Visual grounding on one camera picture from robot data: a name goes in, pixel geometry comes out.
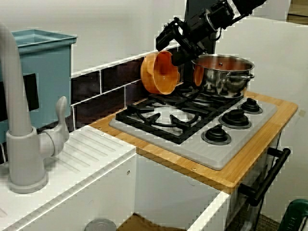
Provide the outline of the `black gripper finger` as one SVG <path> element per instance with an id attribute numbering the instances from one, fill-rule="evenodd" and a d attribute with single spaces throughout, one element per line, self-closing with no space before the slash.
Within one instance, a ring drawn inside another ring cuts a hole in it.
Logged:
<path id="1" fill-rule="evenodd" d="M 195 60 L 205 51 L 201 40 L 189 40 L 187 38 L 176 38 L 175 41 L 180 45 L 180 51 L 171 56 L 173 65 L 181 65 L 191 60 Z"/>
<path id="2" fill-rule="evenodd" d="M 172 40 L 178 42 L 182 37 L 181 33 L 179 32 L 178 23 L 181 24 L 182 21 L 178 17 L 175 17 L 172 22 L 164 25 L 163 31 L 156 38 L 156 49 L 158 51 L 161 51 L 167 47 Z"/>

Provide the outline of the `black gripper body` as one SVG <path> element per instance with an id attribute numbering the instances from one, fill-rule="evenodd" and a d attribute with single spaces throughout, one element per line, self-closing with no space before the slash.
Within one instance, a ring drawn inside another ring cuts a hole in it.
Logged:
<path id="1" fill-rule="evenodd" d="M 186 7 L 184 23 L 181 26 L 183 39 L 200 39 L 205 51 L 214 51 L 216 42 L 214 39 L 217 30 L 210 23 L 210 7 Z"/>

